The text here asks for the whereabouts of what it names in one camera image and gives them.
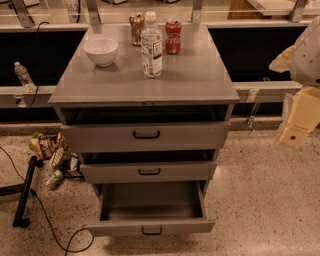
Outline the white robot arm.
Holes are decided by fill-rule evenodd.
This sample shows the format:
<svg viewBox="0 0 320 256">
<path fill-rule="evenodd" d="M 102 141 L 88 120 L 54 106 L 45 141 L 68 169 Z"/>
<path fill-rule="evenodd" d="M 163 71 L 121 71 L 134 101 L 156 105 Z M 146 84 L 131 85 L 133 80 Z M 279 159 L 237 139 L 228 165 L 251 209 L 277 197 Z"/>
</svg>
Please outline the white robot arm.
<svg viewBox="0 0 320 256">
<path fill-rule="evenodd" d="M 320 123 L 320 17 L 315 17 L 295 43 L 269 65 L 279 73 L 289 71 L 302 88 L 292 96 L 279 143 L 300 146 Z"/>
</svg>

